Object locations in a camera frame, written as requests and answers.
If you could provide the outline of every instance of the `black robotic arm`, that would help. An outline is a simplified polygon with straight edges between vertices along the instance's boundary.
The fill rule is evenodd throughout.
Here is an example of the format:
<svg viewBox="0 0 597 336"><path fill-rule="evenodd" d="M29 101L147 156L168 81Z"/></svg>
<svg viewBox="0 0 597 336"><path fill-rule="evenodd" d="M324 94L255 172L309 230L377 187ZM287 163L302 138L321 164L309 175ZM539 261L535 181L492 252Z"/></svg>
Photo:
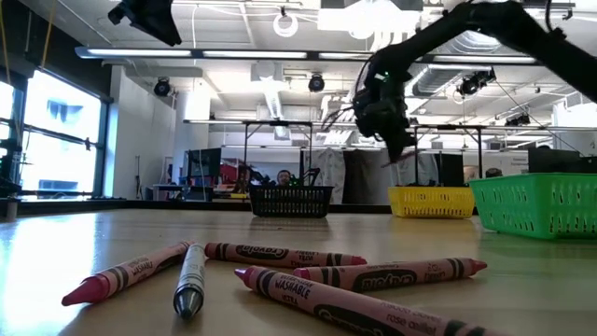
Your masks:
<svg viewBox="0 0 597 336"><path fill-rule="evenodd" d="M559 29L547 33L521 4L466 2L419 31L412 38L377 51L369 60L365 88L353 100L356 125L364 136L378 134L385 141L390 162L398 161L416 139L406 132L404 83L408 69L426 53L464 31L496 38L502 44L532 56L572 87L597 102L597 61L565 40Z"/></svg>

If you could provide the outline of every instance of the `table surface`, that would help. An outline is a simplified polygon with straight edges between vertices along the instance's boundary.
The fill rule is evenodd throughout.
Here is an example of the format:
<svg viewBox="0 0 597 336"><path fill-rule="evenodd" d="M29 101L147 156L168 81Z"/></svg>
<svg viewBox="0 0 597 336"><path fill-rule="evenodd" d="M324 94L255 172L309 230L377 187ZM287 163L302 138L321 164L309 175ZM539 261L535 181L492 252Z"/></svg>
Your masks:
<svg viewBox="0 0 597 336"><path fill-rule="evenodd" d="M95 305L62 307L90 273L180 240L345 252L369 263L471 257L473 279L369 293L376 298L513 335L591 335L597 329L597 245L483 232L479 220L330 215L266 219L250 213L118 210L29 217L0 224L0 334L350 335L259 297L207 261L202 310L183 323L173 309L180 267Z"/></svg>

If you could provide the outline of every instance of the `basket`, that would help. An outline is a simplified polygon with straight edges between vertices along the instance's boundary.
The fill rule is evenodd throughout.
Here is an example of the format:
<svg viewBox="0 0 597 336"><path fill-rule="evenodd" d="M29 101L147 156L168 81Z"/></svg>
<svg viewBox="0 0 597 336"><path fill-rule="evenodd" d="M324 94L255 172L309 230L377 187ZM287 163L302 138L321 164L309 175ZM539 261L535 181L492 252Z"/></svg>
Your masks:
<svg viewBox="0 0 597 336"><path fill-rule="evenodd" d="M388 188L392 213L398 217L469 218L475 201L470 188Z"/></svg>
<svg viewBox="0 0 597 336"><path fill-rule="evenodd" d="M327 216L334 187L251 186L253 214L259 217Z"/></svg>
<svg viewBox="0 0 597 336"><path fill-rule="evenodd" d="M470 185L486 229L542 239L597 237L597 175L513 175Z"/></svg>

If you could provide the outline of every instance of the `black basket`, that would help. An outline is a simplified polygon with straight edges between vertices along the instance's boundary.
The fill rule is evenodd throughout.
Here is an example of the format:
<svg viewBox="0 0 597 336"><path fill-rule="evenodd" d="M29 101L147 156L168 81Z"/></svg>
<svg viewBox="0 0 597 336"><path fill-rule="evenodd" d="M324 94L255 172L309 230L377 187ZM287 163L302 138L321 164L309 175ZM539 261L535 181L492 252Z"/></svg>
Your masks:
<svg viewBox="0 0 597 336"><path fill-rule="evenodd" d="M259 217L327 216L334 187L251 186L251 208Z"/></svg>

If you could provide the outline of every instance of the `pink crayon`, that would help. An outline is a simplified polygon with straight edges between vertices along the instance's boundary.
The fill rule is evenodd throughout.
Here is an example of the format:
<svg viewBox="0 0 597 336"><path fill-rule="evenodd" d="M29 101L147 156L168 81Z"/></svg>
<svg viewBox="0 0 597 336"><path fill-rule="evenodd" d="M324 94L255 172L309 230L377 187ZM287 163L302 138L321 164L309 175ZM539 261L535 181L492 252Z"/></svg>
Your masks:
<svg viewBox="0 0 597 336"><path fill-rule="evenodd" d="M102 301L126 287L181 262L192 244L192 242L181 242L92 275L63 297L62 305Z"/></svg>
<svg viewBox="0 0 597 336"><path fill-rule="evenodd" d="M286 268L363 265L367 263L361 257L341 253L297 251L287 248L226 243L207 244L205 256L210 259Z"/></svg>
<svg viewBox="0 0 597 336"><path fill-rule="evenodd" d="M263 267L235 273L258 294L362 335L504 335Z"/></svg>
<svg viewBox="0 0 597 336"><path fill-rule="evenodd" d="M429 284L467 278L487 268L483 261L450 258L381 265L308 267L293 274L303 279L355 292Z"/></svg>

